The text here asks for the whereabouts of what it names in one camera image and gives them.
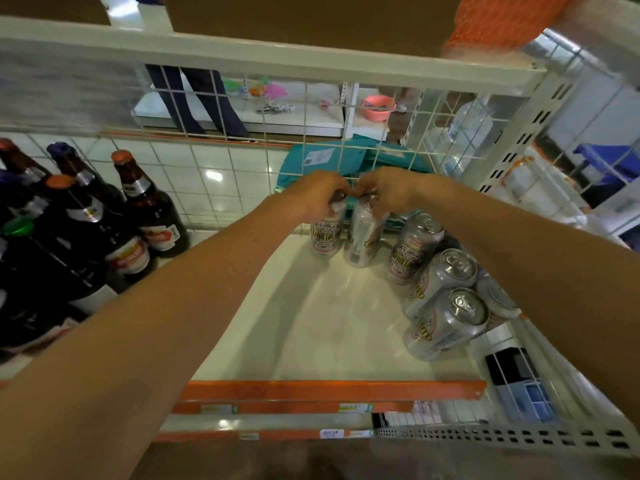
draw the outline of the forearm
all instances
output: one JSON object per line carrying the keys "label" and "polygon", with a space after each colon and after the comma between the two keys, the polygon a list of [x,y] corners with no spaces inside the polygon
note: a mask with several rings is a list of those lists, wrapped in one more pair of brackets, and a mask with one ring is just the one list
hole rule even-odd
{"label": "forearm", "polygon": [[[288,214],[281,196],[269,197],[51,346],[0,395],[0,422],[12,433],[0,440],[3,454],[20,458],[39,446],[68,466],[57,469],[60,478],[128,477],[264,263],[299,224]],[[8,476],[52,478],[39,456],[13,461]]]}
{"label": "forearm", "polygon": [[425,177],[418,201],[558,350],[640,424],[635,406],[638,256],[448,178]]}

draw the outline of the person's left arm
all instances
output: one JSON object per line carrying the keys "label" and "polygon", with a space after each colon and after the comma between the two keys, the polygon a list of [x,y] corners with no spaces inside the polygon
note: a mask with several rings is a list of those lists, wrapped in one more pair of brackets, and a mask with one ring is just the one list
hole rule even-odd
{"label": "person's left arm", "polygon": [[46,350],[0,392],[0,471],[126,479],[267,259],[331,212],[316,171],[175,258]]}

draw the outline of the silver can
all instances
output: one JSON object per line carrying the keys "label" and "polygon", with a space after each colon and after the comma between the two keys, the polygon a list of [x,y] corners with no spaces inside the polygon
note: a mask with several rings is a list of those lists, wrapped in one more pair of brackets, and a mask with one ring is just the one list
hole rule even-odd
{"label": "silver can", "polygon": [[420,309],[441,289],[473,286],[476,271],[476,261],[465,251],[447,249],[436,254],[404,299],[402,311],[410,320],[416,320]]}
{"label": "silver can", "polygon": [[514,300],[488,274],[478,279],[476,290],[489,309],[489,321],[484,333],[519,317],[520,313],[522,313]]}
{"label": "silver can", "polygon": [[329,201],[333,208],[333,217],[327,217],[311,226],[311,246],[320,256],[331,257],[340,247],[342,220],[347,211],[347,194],[341,191],[333,193]]}
{"label": "silver can", "polygon": [[404,332],[404,345],[411,355],[428,362],[480,335],[488,318],[484,300],[475,291],[442,290]]}
{"label": "silver can", "polygon": [[405,285],[444,237],[444,228],[427,212],[410,217],[387,263],[389,279]]}
{"label": "silver can", "polygon": [[378,199],[375,194],[363,195],[353,207],[351,227],[344,243],[344,259],[352,266],[368,266],[376,256],[387,220],[387,215],[379,220],[373,218],[372,209]]}

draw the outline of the brown cardboard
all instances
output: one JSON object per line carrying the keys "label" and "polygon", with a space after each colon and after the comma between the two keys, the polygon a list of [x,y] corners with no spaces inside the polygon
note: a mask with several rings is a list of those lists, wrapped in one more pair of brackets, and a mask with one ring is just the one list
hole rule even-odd
{"label": "brown cardboard", "polygon": [[460,0],[164,0],[176,32],[437,57]]}
{"label": "brown cardboard", "polygon": [[0,0],[0,15],[110,25],[100,0]]}

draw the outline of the pink plastic bowl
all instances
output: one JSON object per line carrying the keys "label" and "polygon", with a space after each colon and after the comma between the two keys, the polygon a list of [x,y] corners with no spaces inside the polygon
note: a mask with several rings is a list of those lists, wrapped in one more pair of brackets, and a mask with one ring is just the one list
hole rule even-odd
{"label": "pink plastic bowl", "polygon": [[[369,109],[370,107],[390,107],[388,111],[380,111],[375,109]],[[396,108],[396,103],[393,98],[389,96],[383,96],[382,94],[374,94],[367,96],[362,101],[362,110],[364,117],[370,121],[386,121],[389,119],[391,111]]]}

